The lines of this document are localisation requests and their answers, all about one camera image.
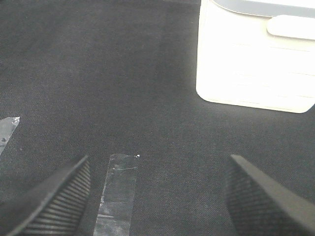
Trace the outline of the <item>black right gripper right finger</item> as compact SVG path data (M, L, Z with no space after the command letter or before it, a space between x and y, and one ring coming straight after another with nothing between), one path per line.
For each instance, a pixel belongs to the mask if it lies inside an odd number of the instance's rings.
M313 236L315 206L240 155L226 162L224 200L240 236Z

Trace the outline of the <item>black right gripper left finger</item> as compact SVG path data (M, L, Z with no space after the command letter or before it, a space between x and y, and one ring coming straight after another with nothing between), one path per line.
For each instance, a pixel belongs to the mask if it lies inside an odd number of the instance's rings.
M91 190L91 165L79 155L0 207L2 236L74 236Z

